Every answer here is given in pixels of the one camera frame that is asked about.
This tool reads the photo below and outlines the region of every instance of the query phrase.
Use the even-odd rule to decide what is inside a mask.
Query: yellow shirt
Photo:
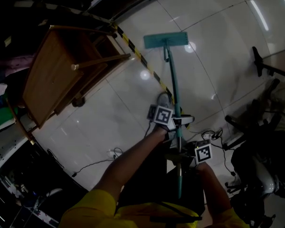
[[[166,203],[191,216],[198,216],[185,207]],[[180,217],[173,210],[156,203],[130,205],[118,209],[116,202],[106,191],[92,190],[74,207],[67,210],[59,224],[59,228],[164,228],[166,224],[150,222],[150,216]],[[178,224],[177,227],[196,228],[194,223]],[[214,217],[209,228],[249,228],[233,209]]]

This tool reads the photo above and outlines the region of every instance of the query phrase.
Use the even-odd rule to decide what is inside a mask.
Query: person
[[[167,95],[158,104],[166,107],[164,101]],[[204,193],[213,219],[210,227],[248,228],[205,162],[183,171],[182,196],[177,198],[176,168],[166,170],[164,153],[171,145],[163,142],[166,134],[157,125],[114,160],[98,184],[64,213],[59,228],[195,228],[205,210]]]

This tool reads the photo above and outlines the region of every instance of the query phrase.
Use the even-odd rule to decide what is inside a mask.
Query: black pants
[[[164,153],[171,142],[158,145],[125,184],[118,207],[163,201],[186,207],[198,215],[205,211],[204,193],[200,177],[183,169],[182,196],[177,198],[177,170],[167,173]]]

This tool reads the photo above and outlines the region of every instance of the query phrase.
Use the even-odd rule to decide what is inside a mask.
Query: sneaker
[[[173,109],[172,98],[166,92],[163,92],[157,97],[157,105]]]

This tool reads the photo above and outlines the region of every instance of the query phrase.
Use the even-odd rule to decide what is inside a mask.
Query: white tile floor
[[[262,57],[285,49],[285,0],[155,0],[119,26],[171,91],[170,70],[162,50],[144,49],[143,36],[188,33],[190,45],[173,47],[172,52],[181,106],[196,118],[190,131],[222,127],[223,138],[228,140],[233,129],[225,116],[244,112],[270,80],[265,73],[257,77],[252,47],[256,46]],[[122,39],[117,42],[131,52]],[[148,107],[160,92],[161,86],[133,56],[88,94],[83,107],[68,106],[34,134],[72,173],[107,158],[109,149],[127,150],[142,139],[148,127]],[[184,130],[185,139],[192,135]],[[224,167],[221,149],[214,147],[213,153],[209,163],[220,181],[233,180]],[[230,169],[231,154],[226,153]],[[89,190],[108,164],[86,168],[75,179]]]

